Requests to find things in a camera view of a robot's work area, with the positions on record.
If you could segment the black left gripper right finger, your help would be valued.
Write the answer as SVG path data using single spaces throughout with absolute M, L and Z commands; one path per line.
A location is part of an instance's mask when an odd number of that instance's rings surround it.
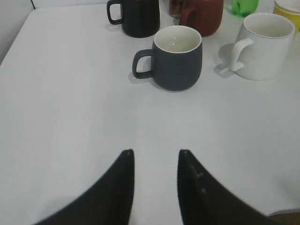
M 276 225 L 220 184 L 190 150 L 180 150 L 177 193 L 185 225 Z

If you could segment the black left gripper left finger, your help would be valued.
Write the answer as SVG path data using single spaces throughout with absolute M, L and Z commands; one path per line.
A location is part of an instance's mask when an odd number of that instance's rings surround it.
M 124 150 L 86 192 L 40 225 L 127 225 L 135 190 L 135 157 Z

